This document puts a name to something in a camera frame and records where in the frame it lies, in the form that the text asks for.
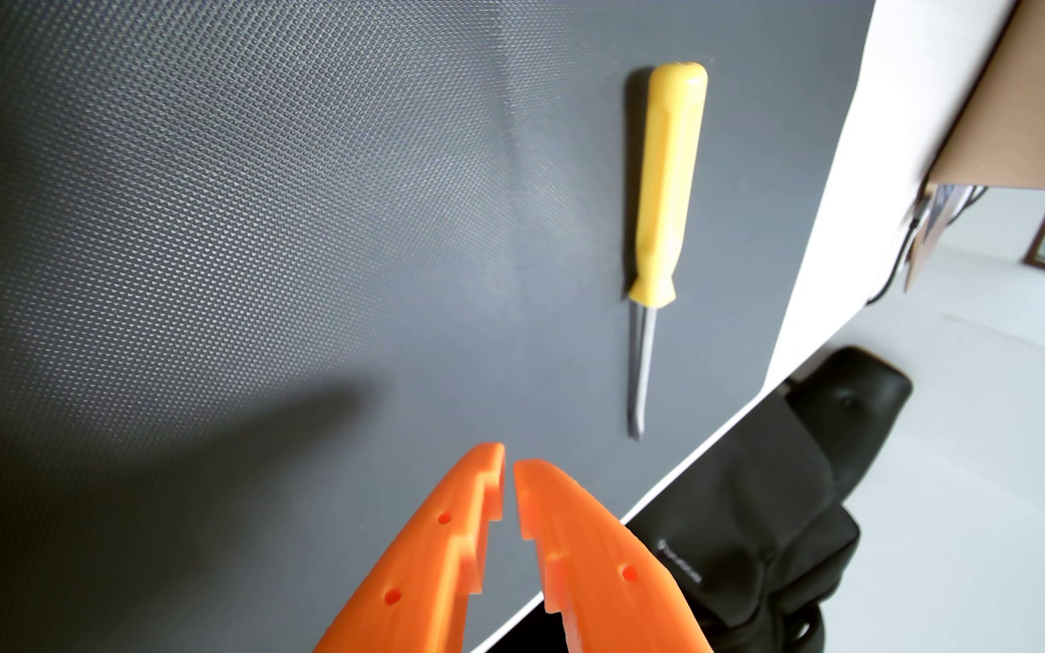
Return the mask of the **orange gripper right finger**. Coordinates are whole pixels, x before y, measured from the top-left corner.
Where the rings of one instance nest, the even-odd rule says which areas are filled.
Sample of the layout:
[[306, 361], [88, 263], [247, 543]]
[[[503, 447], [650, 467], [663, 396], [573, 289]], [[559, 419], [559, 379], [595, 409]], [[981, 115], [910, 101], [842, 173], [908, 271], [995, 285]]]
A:
[[674, 576], [587, 489], [541, 459], [513, 475], [521, 537], [568, 652], [712, 652]]

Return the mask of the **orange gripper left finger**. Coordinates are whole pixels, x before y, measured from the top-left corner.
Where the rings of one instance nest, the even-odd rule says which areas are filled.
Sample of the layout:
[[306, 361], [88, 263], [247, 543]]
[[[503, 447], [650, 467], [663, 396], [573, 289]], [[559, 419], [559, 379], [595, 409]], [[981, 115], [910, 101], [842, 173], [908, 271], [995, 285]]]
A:
[[503, 512], [505, 447], [457, 461], [339, 611], [315, 652], [462, 652], [483, 589], [487, 529]]

